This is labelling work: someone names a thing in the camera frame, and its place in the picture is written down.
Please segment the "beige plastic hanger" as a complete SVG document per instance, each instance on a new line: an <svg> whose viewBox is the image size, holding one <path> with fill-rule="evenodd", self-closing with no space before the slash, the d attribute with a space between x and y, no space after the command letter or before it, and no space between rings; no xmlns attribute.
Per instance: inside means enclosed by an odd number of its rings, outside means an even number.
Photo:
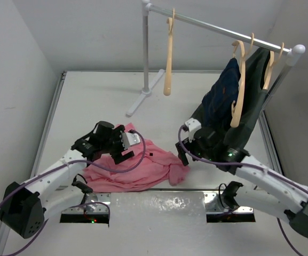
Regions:
<svg viewBox="0 0 308 256"><path fill-rule="evenodd" d="M165 69L165 80L163 94L169 96L171 94L172 80L172 52L173 52L173 25L175 20L175 9L172 9L172 17L167 18L168 24L168 43L167 43L167 63Z"/></svg>

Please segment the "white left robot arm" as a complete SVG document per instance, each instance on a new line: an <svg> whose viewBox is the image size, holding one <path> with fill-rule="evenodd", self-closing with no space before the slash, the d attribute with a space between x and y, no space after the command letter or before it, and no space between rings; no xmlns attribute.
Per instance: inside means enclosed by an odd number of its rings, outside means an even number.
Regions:
<svg viewBox="0 0 308 256"><path fill-rule="evenodd" d="M80 205L93 192L76 176L103 154L120 164L134 156L130 147L142 142L134 131L125 131L105 121L77 139L56 163L22 184L13 182L5 190L0 221L27 239L51 216Z"/></svg>

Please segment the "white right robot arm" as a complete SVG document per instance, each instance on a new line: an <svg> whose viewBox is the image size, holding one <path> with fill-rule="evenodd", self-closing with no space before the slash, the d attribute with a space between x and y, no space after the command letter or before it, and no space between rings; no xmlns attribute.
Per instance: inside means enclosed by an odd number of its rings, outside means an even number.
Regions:
<svg viewBox="0 0 308 256"><path fill-rule="evenodd" d="M308 238L308 186L300 185L258 161L241 148L215 144L215 134L209 129L193 131L182 125L179 132L187 132L186 139L176 143L179 157L188 165L187 155L192 160L215 165L256 185L250 189L238 181L231 181L214 199L211 207L216 212L230 213L241 206L252 207L283 220L291 228Z"/></svg>

